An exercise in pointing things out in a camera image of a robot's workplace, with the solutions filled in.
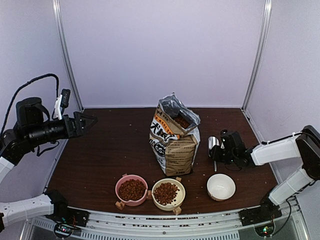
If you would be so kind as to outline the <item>metal food scoop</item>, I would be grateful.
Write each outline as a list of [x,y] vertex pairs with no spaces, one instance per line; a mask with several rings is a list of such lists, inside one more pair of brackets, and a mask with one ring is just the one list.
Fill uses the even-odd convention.
[[[219,139],[216,138],[215,136],[210,136],[208,138],[208,156],[211,158],[211,148],[214,146],[214,145],[219,145],[220,146],[220,143],[219,143]],[[217,162],[213,160],[213,165],[214,165],[214,171],[217,172],[218,168],[217,168]]]

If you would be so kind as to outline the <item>brown dog food bag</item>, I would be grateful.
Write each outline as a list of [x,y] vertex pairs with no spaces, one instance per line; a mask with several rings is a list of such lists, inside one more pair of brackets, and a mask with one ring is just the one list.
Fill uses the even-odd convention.
[[[174,118],[182,116],[190,125],[182,128]],[[201,141],[199,115],[188,109],[174,93],[160,99],[149,128],[149,144],[166,176],[192,172]]]

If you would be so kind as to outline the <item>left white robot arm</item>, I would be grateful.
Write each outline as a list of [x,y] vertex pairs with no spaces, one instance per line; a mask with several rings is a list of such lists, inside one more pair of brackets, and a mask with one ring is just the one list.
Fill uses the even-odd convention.
[[[40,156],[40,146],[58,144],[59,140],[81,137],[98,121],[97,117],[75,111],[73,117],[44,120],[48,110],[39,97],[29,97],[16,104],[17,121],[0,137],[0,178],[17,166],[22,158],[35,152]],[[57,190],[47,191],[34,198],[0,204],[0,228],[37,216],[49,216],[67,222],[72,218],[68,201]]]

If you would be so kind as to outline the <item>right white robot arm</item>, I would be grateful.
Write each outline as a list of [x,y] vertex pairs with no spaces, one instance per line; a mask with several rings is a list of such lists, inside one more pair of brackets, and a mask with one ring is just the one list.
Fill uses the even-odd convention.
[[240,211],[244,226],[281,217],[280,204],[320,179],[320,134],[311,125],[306,125],[298,133],[263,141],[251,148],[245,146],[237,131],[224,129],[220,138],[208,138],[208,155],[216,162],[234,164],[241,169],[292,158],[302,159],[302,166],[270,190],[258,207]]

